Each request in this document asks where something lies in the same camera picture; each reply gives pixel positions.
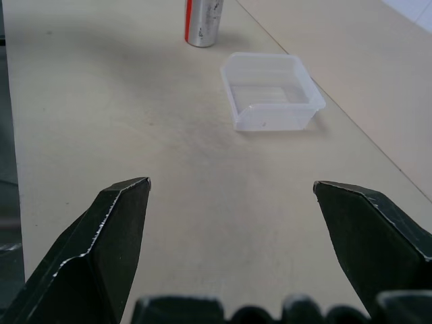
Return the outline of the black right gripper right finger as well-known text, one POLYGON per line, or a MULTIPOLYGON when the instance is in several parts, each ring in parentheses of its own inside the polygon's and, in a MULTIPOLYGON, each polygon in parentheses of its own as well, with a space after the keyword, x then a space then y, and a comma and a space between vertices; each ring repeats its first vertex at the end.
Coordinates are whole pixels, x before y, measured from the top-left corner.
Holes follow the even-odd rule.
POLYGON ((316 181, 338 262, 372 319, 432 319, 432 234, 381 192, 316 181))

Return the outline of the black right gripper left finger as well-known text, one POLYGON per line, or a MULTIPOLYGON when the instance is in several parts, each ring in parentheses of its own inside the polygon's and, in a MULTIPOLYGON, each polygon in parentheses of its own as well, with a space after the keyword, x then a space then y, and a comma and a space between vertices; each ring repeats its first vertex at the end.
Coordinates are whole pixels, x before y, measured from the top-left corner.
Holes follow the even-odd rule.
POLYGON ((0 324, 120 324, 134 281, 148 177, 111 185, 56 239, 0 324))

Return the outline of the clear square plastic container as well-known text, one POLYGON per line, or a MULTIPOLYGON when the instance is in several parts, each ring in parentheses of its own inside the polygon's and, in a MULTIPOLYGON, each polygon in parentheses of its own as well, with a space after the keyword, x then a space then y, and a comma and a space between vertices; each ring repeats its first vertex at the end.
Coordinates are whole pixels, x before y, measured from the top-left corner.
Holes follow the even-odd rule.
POLYGON ((221 78, 239 132, 303 130, 326 102, 295 55, 231 54, 221 78))

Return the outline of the silver and red can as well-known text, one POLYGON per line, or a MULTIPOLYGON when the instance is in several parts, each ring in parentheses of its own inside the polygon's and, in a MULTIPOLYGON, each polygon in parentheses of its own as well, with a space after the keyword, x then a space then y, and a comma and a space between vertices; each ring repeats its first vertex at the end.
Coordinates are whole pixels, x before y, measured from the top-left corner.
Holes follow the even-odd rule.
POLYGON ((193 47, 213 46, 222 11, 223 0, 185 0, 185 41, 193 47))

